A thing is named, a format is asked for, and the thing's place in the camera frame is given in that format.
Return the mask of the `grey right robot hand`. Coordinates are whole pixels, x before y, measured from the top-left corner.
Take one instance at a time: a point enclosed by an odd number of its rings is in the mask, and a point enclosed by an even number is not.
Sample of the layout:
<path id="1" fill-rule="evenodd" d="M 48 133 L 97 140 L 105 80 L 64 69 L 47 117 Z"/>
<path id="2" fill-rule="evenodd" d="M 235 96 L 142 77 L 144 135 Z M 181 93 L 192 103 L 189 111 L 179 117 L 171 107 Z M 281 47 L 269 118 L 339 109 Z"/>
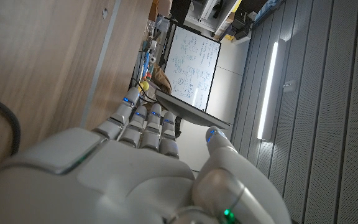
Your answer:
<path id="1" fill-rule="evenodd" d="M 71 128 L 0 168 L 0 223 L 290 223 L 278 190 L 224 135 L 228 124 L 157 91 L 131 88 L 97 128 Z M 179 159 L 178 118 L 207 127 L 209 158 Z"/>

